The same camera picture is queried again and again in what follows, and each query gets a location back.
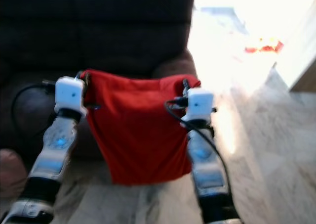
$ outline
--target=red object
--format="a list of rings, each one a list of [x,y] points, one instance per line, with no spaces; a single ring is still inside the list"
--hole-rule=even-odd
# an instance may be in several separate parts
[[[184,78],[192,87],[200,85],[198,79],[177,75],[138,80],[96,70],[85,72],[91,74],[85,102],[101,106],[90,109],[87,120],[114,183],[164,182],[191,171],[187,131],[163,104],[182,95]]]

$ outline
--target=black wire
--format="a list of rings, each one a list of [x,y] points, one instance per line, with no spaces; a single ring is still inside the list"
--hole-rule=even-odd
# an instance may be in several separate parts
[[[31,85],[31,86],[28,86],[28,87],[25,87],[23,89],[21,89],[14,97],[13,101],[12,101],[12,104],[11,104],[11,120],[13,122],[13,126],[14,126],[14,129],[16,130],[19,138],[23,141],[23,142],[26,142],[28,143],[28,139],[27,139],[27,136],[24,135],[23,131],[21,130],[18,122],[17,122],[17,117],[16,117],[16,113],[15,113],[15,107],[16,107],[16,102],[18,100],[18,98],[21,96],[22,93],[26,92],[27,90],[30,90],[30,89],[43,89],[44,86],[42,84],[34,84],[34,85]],[[31,136],[30,138],[34,138],[36,136],[38,136],[39,134],[41,134],[43,131],[45,131],[45,129],[42,129],[40,131],[38,131],[37,133],[35,133],[33,136]]]
[[[218,155],[219,159],[221,160],[221,162],[223,163],[223,168],[226,174],[226,180],[227,180],[227,186],[228,186],[228,191],[230,193],[230,195],[232,196],[232,189],[231,189],[231,182],[229,179],[229,175],[228,175],[228,169],[226,166],[226,163],[223,159],[223,157],[221,156],[221,154],[218,152],[218,150],[216,149],[215,146],[215,142],[213,139],[208,138],[205,134],[203,134],[196,126],[194,126],[193,124],[191,124],[190,122],[184,121],[182,120],[180,117],[178,117],[177,115],[175,115],[172,110],[170,109],[169,105],[170,103],[176,103],[176,100],[169,100],[166,101],[164,103],[164,107],[166,108],[167,112],[176,120],[178,120],[180,123],[183,123],[188,129],[194,130],[196,131],[214,150],[214,152]]]

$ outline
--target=marble floor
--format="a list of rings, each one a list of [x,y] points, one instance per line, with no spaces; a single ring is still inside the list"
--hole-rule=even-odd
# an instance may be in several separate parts
[[[274,56],[244,55],[236,38],[243,35],[195,14],[189,49],[203,86],[215,93],[212,121],[237,210],[246,224],[314,224],[316,94],[288,93]],[[54,224],[202,223],[190,175],[113,186],[105,163],[74,161],[66,177]],[[1,214],[10,201],[1,200]]]

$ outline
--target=red towel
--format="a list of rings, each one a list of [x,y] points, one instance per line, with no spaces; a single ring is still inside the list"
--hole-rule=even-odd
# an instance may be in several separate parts
[[[89,109],[87,120],[107,161],[112,181],[125,185],[177,179],[191,171],[187,131],[165,110],[163,103],[182,96],[184,78],[129,79],[96,70],[85,97],[99,110]]]

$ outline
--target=dark brown sofa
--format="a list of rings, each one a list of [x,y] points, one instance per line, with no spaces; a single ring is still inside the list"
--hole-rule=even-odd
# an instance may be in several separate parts
[[[0,0],[0,146],[32,161],[42,134],[17,135],[10,117],[19,90],[42,79],[94,68],[132,78],[196,74],[187,50],[193,0]],[[29,90],[18,123],[33,136],[47,124],[54,97]],[[101,157],[85,121],[74,155]]]

